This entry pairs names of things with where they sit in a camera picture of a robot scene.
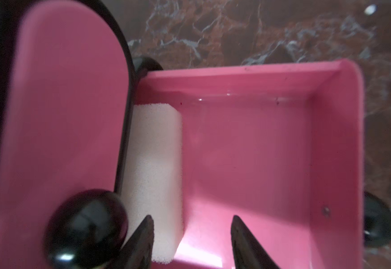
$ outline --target black knob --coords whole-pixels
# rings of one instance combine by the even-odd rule
[[[44,237],[56,269],[91,269],[117,256],[128,229],[119,196],[93,189],[66,200],[52,215]]]
[[[381,247],[391,241],[391,211],[378,197],[364,193],[364,245]]]

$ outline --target sponge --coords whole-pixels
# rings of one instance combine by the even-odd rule
[[[182,120],[168,104],[135,105],[122,185],[128,234],[154,219],[152,261],[169,263],[182,239]]]

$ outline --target small screw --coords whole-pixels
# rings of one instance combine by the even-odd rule
[[[324,215],[324,217],[329,218],[329,217],[330,217],[330,214],[331,214],[331,211],[330,211],[330,209],[326,206],[326,207],[323,207],[323,208],[322,208],[322,214]]]

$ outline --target brown marble surface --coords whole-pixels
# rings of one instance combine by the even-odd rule
[[[165,69],[349,58],[366,87],[365,189],[391,207],[391,0],[104,0]],[[376,11],[365,9],[376,5]],[[391,244],[365,269],[391,269]]]

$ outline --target pink plastic container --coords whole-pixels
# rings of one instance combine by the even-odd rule
[[[233,268],[233,215],[281,269],[362,268],[357,65],[158,71],[132,89],[128,48],[104,18],[69,0],[21,17],[0,129],[0,269],[48,268],[53,211],[85,189],[114,190],[133,90],[183,120],[184,237],[153,268]]]
[[[280,268],[362,268],[354,63],[150,72],[137,102],[183,119],[185,234],[176,261],[156,268],[232,268],[235,214]]]

